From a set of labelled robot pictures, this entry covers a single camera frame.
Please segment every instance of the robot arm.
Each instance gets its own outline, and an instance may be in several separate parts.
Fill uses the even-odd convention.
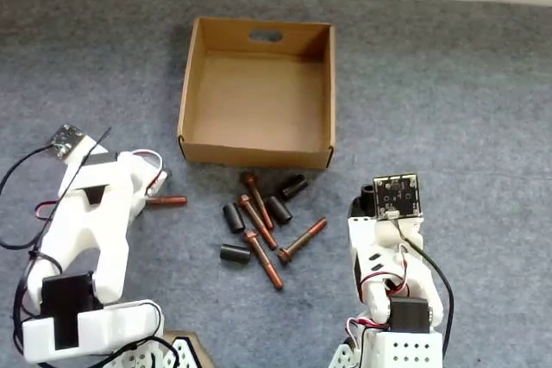
[[[419,361],[442,367],[442,336],[435,331],[442,301],[430,269],[410,245],[422,249],[422,223],[415,174],[375,178],[353,201],[349,247],[357,294],[367,309],[349,318],[351,341],[338,347],[330,368],[414,367]]]
[[[27,292],[41,316],[23,323],[26,360],[110,352],[133,340],[162,335],[163,315],[155,303],[104,305],[121,298],[129,254],[127,228],[166,173],[139,153],[110,153],[68,125],[52,143],[55,156],[67,164],[59,190],[65,195],[28,274]],[[52,261],[41,257],[53,258],[64,271],[90,248],[100,254],[96,269],[85,274],[60,274]]]

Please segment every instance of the box handle hole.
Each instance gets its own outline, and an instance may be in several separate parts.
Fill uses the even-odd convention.
[[[253,29],[249,32],[249,39],[254,42],[278,43],[284,39],[281,30]]]

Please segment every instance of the cardboard box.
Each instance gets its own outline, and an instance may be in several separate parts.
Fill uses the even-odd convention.
[[[178,125],[186,160],[325,168],[336,141],[334,28],[200,17]]]

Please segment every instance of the long bolt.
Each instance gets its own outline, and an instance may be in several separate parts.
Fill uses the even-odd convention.
[[[262,246],[257,240],[257,235],[258,234],[253,230],[246,230],[243,232],[243,239],[247,243],[249,243],[249,245],[257,255],[257,258],[259,258],[260,264],[262,265],[262,267],[265,268],[265,272],[267,273],[268,277],[272,281],[274,287],[277,290],[281,290],[284,288],[284,283],[282,282],[282,279],[279,277],[279,274],[276,272],[276,269],[274,269],[274,266],[270,261],[270,259],[268,258],[267,254],[262,249]]]
[[[253,205],[251,204],[251,199],[249,198],[249,196],[247,194],[242,194],[241,196],[239,196],[238,204],[248,214],[249,218],[255,225],[255,228],[259,230],[260,235],[268,244],[268,247],[270,247],[270,250],[274,250],[276,247],[278,247],[278,243],[276,243],[276,240],[268,231],[267,227],[265,226],[265,223],[262,221],[262,219],[259,217],[255,209],[253,208]]]
[[[292,256],[299,250],[301,247],[306,245],[310,239],[316,236],[320,231],[326,227],[328,221],[325,217],[313,224],[306,232],[301,234],[291,245],[288,247],[280,248],[278,251],[278,259],[286,265],[292,260]]]
[[[185,206],[187,203],[186,196],[149,197],[146,199],[148,206]]]
[[[263,202],[262,200],[259,187],[257,187],[257,176],[255,176],[251,172],[244,172],[241,174],[240,178],[241,182],[249,189],[251,196],[253,196],[253,199],[255,200],[255,204],[260,211],[260,215],[262,216],[262,221],[264,221],[265,226],[267,226],[268,230],[272,230],[274,228],[274,224],[272,219],[270,218],[270,215],[268,214],[267,206],[265,206],[265,202]]]

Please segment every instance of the black rubber spacer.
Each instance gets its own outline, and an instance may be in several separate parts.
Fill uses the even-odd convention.
[[[303,174],[297,174],[288,178],[284,183],[278,188],[278,195],[284,201],[291,200],[301,191],[306,189],[309,186],[306,178]]]
[[[232,262],[247,263],[251,259],[251,250],[248,247],[222,245],[221,259],[230,260]]]
[[[270,196],[265,201],[265,205],[267,206],[270,215],[280,225],[289,223],[293,217],[290,210],[288,210],[285,204],[283,204],[276,196]]]
[[[243,222],[242,213],[238,209],[236,203],[228,203],[223,207],[224,218],[230,227],[230,232],[240,233],[245,230],[245,223]]]

